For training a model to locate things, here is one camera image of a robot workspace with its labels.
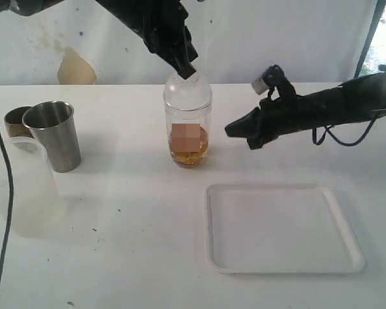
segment metal cup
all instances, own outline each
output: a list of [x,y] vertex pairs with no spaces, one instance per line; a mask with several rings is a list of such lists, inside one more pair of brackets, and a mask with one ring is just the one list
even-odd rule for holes
[[31,106],[22,106],[7,113],[5,124],[8,137],[33,137],[29,129],[21,121],[24,113],[30,108]]
[[70,104],[50,101],[23,115],[23,124],[46,148],[50,166],[58,173],[71,171],[81,162],[73,114]]

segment white tray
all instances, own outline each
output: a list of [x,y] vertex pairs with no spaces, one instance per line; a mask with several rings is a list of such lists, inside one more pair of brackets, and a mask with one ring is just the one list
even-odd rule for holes
[[206,214],[208,260],[218,272],[347,274],[365,265],[327,187],[212,185]]

